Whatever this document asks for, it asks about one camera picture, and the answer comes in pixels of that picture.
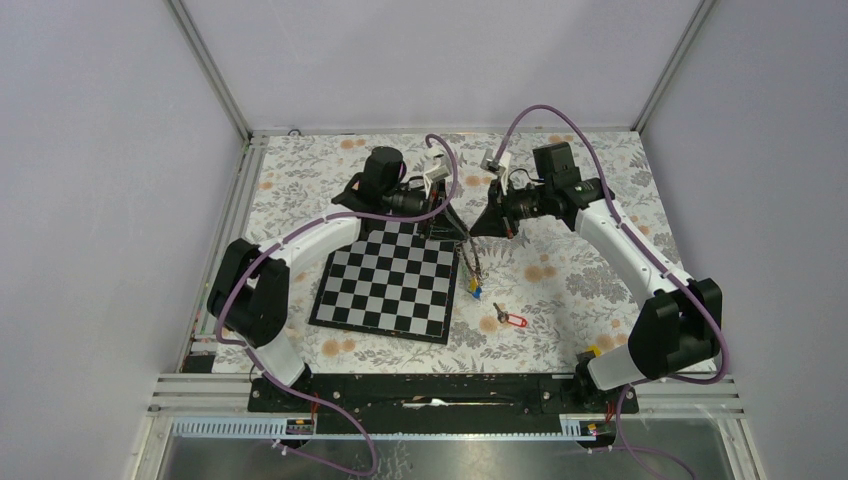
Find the key organiser with rings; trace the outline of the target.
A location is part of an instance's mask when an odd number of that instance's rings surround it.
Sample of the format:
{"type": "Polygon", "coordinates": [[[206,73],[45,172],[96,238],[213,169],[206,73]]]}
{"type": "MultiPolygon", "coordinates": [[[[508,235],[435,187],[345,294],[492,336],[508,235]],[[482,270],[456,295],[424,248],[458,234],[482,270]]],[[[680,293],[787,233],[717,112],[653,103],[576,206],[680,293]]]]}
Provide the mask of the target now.
{"type": "Polygon", "coordinates": [[[460,277],[463,289],[475,300],[482,298],[484,275],[477,245],[473,239],[463,241],[457,247],[460,258],[460,277]]]}

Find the key with red tag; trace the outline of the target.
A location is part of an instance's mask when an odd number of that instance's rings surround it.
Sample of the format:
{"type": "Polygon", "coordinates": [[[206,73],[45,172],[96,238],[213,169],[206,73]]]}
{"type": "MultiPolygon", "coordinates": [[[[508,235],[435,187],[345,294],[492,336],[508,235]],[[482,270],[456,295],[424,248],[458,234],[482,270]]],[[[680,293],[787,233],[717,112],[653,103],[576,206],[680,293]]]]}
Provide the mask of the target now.
{"type": "Polygon", "coordinates": [[[512,325],[517,328],[526,328],[528,326],[528,320],[525,317],[522,317],[515,313],[509,313],[498,303],[494,303],[493,307],[496,311],[496,320],[499,323],[512,325]]]}

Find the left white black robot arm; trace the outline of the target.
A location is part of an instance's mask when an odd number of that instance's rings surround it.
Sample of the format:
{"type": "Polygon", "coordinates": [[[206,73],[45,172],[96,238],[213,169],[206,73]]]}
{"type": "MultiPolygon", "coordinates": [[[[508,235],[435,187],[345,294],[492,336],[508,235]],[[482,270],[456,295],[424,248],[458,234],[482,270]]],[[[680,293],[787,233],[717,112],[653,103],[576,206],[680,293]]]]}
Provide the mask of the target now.
{"type": "Polygon", "coordinates": [[[410,189],[403,181],[402,153],[378,146],[316,218],[266,246],[243,238],[227,246],[206,303],[216,340],[246,351],[273,383],[272,398],[285,410],[304,407],[311,388],[304,379],[308,365],[284,332],[291,280],[329,254],[366,239],[377,222],[418,224],[444,215],[458,187],[458,158],[446,142],[429,146],[425,155],[436,165],[422,180],[434,185],[449,179],[444,197],[410,189]]]}

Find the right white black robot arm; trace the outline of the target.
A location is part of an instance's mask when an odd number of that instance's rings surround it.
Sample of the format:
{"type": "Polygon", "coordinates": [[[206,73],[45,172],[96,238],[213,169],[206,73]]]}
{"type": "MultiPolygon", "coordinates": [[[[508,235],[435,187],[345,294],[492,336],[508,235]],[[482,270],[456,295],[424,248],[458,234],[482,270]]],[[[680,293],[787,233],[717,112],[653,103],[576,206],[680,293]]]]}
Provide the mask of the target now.
{"type": "Polygon", "coordinates": [[[640,309],[627,343],[600,356],[584,355],[564,396],[597,412],[628,384],[673,376],[721,354],[718,285],[694,280],[650,246],[619,212],[605,179],[582,177],[568,143],[538,147],[533,158],[539,178],[518,187],[506,154],[484,154],[482,169],[497,177],[472,236],[513,238],[521,221],[554,217],[601,254],[640,309]]]}

